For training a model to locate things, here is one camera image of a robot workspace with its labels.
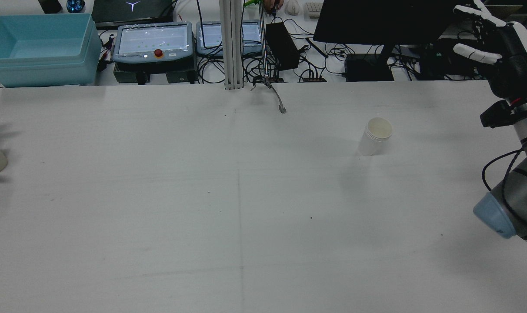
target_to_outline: human hand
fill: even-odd
[[[274,6],[277,6],[277,10],[279,10],[282,6],[285,0],[263,0],[263,7],[268,13],[271,13],[271,10]]]

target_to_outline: laptop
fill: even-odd
[[[121,25],[173,21],[173,0],[95,0],[91,16],[98,30]]]

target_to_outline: keyboard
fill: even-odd
[[[309,18],[319,18],[321,12],[321,2],[306,2],[306,9]]]

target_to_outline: black box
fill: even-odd
[[[277,68],[280,71],[297,69],[300,52],[285,28],[285,24],[267,24],[265,29],[265,40],[277,60]]]

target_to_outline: red emergency stop button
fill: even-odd
[[[156,58],[161,59],[163,57],[163,51],[161,49],[155,49],[153,55],[155,55]]]

